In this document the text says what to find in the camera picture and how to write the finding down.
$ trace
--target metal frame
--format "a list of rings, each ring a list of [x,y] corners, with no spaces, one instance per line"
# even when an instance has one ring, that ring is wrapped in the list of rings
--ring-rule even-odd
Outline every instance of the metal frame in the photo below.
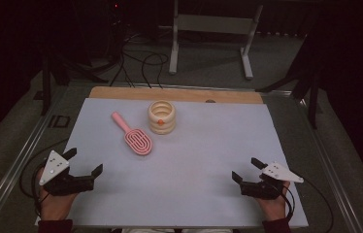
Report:
[[[306,102],[302,100],[300,101],[298,106],[299,113],[305,116],[308,108]],[[307,117],[303,117],[303,119],[306,127],[310,129],[309,132],[311,133],[311,136],[313,138],[314,145],[317,147],[318,159],[320,160],[321,166],[323,167],[324,175],[326,176],[330,188],[333,191],[341,213],[346,221],[346,226],[349,232],[363,232],[363,227],[358,218],[357,212],[353,209],[351,205],[350,198],[348,197],[347,192],[343,187],[342,181],[337,175],[336,168],[333,166],[333,163],[330,160],[330,157],[327,154],[323,143],[321,142],[317,133],[314,131],[311,123],[309,122],[309,119]]]
[[[203,32],[219,32],[244,34],[248,36],[246,46],[240,49],[243,67],[245,69],[246,79],[251,80],[253,73],[251,71],[250,61],[248,59],[248,51],[256,32],[257,23],[259,21],[263,5],[257,7],[256,13],[251,18],[239,17],[209,17],[179,14],[179,0],[175,0],[174,19],[173,19],[173,45],[170,56],[169,73],[175,75],[178,69],[179,30],[186,31],[203,31]]]
[[[6,173],[6,175],[3,177],[2,181],[0,182],[0,211],[3,208],[5,202],[7,201],[7,198],[9,197],[10,193],[12,192],[13,187],[16,185],[23,166],[27,163],[28,158],[31,156],[37,144],[39,143],[44,131],[46,130],[50,122],[50,117],[52,115],[52,112],[55,109],[55,106],[57,105],[58,101],[64,95],[66,89],[67,89],[66,87],[59,87],[55,91],[55,94],[52,99],[52,102],[54,104],[51,105],[51,107],[49,107],[49,110],[44,116],[40,117],[39,121],[37,122],[36,126],[31,132],[23,148],[20,150],[12,167],[9,169],[9,171]]]

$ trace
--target human hand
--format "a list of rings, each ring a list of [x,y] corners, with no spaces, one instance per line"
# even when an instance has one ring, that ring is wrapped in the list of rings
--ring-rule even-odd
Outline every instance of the human hand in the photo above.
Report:
[[[287,189],[290,186],[290,182],[283,182],[283,186],[284,189],[282,190],[282,193],[285,196]],[[254,199],[259,204],[266,220],[272,221],[285,218],[285,200],[281,196],[275,200],[264,200],[261,198]]]
[[[38,173],[37,177],[41,178],[44,168]],[[41,220],[64,220],[69,215],[70,209],[73,205],[78,193],[69,194],[65,196],[53,196],[45,191],[43,186],[40,186],[40,200],[42,210],[40,214]]]

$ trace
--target sleeve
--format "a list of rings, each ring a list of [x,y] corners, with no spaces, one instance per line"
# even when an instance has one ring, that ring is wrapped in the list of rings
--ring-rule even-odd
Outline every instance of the sleeve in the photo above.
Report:
[[[39,221],[39,233],[70,233],[73,227],[73,221],[71,219],[66,220],[40,220]]]
[[[266,233],[291,233],[287,218],[263,221],[262,223]]]

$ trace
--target gray floor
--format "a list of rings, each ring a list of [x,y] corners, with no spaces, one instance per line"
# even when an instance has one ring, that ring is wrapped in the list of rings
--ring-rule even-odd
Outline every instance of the gray floor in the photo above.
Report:
[[[164,88],[176,85],[252,91],[282,78],[303,43],[295,38],[256,36],[250,50],[254,79],[248,81],[244,79],[239,56],[240,45],[245,42],[243,38],[214,37],[223,40],[227,38],[228,42],[195,43],[191,42],[193,36],[195,35],[190,35],[190,40],[181,42],[178,73],[174,76],[168,74],[168,62],[163,66],[159,83]],[[168,39],[149,42],[134,38],[126,46],[127,53],[142,60],[149,54],[131,50],[151,50],[170,56],[171,44]],[[159,62],[160,59],[153,56],[148,61]],[[142,77],[141,62],[126,57],[124,67],[136,86],[147,86]],[[158,88],[156,76],[160,67],[145,68],[148,81],[154,88]],[[115,67],[100,74],[100,77],[111,80],[117,70],[118,67]],[[17,187],[17,173],[14,173],[14,170],[25,163],[23,157],[26,154],[33,154],[69,137],[83,98],[93,86],[98,85],[76,78],[68,87],[54,87],[53,109],[48,116],[40,116],[42,103],[33,100],[36,91],[40,90],[40,81],[41,74],[32,81],[31,90],[20,99],[0,124],[0,232],[37,230],[34,226],[33,204]],[[114,85],[127,85],[123,72]],[[318,129],[311,130],[305,118],[303,105],[288,97],[286,91],[291,90],[293,85],[294,83],[290,83],[281,87],[280,91],[263,95],[288,164],[290,168],[312,181],[331,204],[335,220],[331,232],[363,232],[363,165],[329,105],[325,92],[319,93],[319,111],[316,116]],[[72,121],[67,128],[46,128],[49,116],[52,115],[69,116]],[[32,137],[32,132],[39,132],[40,137]],[[65,143],[52,149],[62,151],[64,145]],[[324,232],[330,223],[330,214],[324,201],[311,186],[301,184],[297,187],[310,226],[294,229],[294,232]],[[242,231],[262,232],[261,229]],[[107,229],[81,228],[76,232],[107,232]]]

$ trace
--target metal stand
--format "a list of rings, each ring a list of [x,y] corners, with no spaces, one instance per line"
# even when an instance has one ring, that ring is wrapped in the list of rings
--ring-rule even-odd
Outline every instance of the metal stand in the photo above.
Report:
[[[172,54],[170,56],[169,73],[175,75],[178,67],[179,43],[178,32],[179,30],[186,31],[202,31],[202,32],[219,32],[219,33],[232,33],[248,35],[246,46],[240,49],[243,66],[245,69],[246,79],[251,80],[253,74],[248,59],[248,51],[253,40],[257,23],[260,18],[263,6],[257,7],[256,13],[251,18],[238,18],[238,17],[209,17],[209,16],[194,16],[194,15],[180,15],[179,14],[179,0],[175,0],[175,11],[173,19],[173,45]]]

